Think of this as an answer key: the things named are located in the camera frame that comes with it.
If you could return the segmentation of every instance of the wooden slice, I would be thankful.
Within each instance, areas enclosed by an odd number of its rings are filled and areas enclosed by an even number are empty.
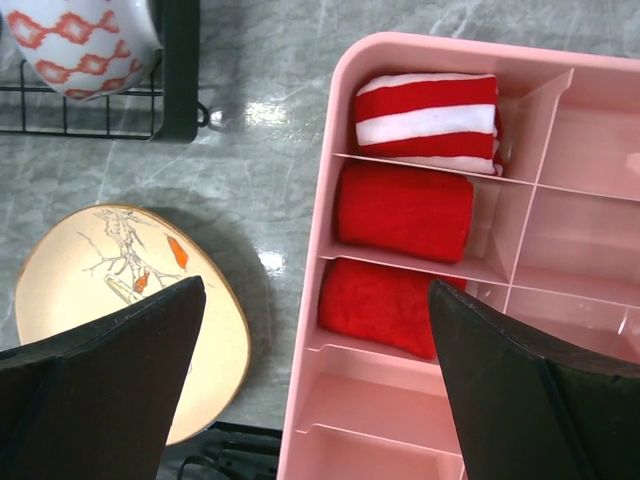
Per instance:
[[[250,341],[223,275],[166,220],[128,205],[97,205],[55,225],[18,279],[20,341],[48,338],[194,275],[205,283],[207,303],[167,444],[180,442],[209,426],[231,402],[247,372]]]

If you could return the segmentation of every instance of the red sock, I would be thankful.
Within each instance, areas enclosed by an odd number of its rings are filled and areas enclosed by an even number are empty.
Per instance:
[[[498,84],[493,75],[409,74],[374,78],[353,101],[363,155],[496,174]]]
[[[433,360],[427,295],[435,279],[427,273],[340,258],[329,266],[318,324]],[[465,280],[444,280],[461,290],[466,287]]]
[[[473,203],[465,177],[360,162],[344,169],[338,188],[341,241],[433,261],[462,260]]]

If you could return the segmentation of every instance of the gray marble countertop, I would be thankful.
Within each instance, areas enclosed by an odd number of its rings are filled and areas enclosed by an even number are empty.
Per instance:
[[[191,235],[239,297],[254,357],[221,420],[262,426],[283,422],[329,82],[351,44],[391,30],[640,57],[636,0],[202,0],[202,10],[200,99],[219,128],[188,146],[0,136],[0,350],[18,343],[15,279],[51,226],[100,202],[148,207]]]

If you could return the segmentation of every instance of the pink organizer tray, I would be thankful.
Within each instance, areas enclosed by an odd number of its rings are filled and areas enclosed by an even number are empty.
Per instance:
[[[333,234],[345,162],[388,161],[357,156],[353,97],[375,76],[405,72],[498,78],[508,163],[501,178],[466,175],[474,212],[456,265]],[[338,257],[465,278],[469,293],[534,327],[640,360],[640,61],[381,33],[338,64],[278,479],[465,478],[437,362],[317,326],[323,272]]]

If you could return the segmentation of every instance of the red and white striped sock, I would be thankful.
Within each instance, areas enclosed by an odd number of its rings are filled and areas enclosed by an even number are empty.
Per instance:
[[[368,156],[500,175],[497,100],[493,75],[378,77],[355,99],[358,144]]]

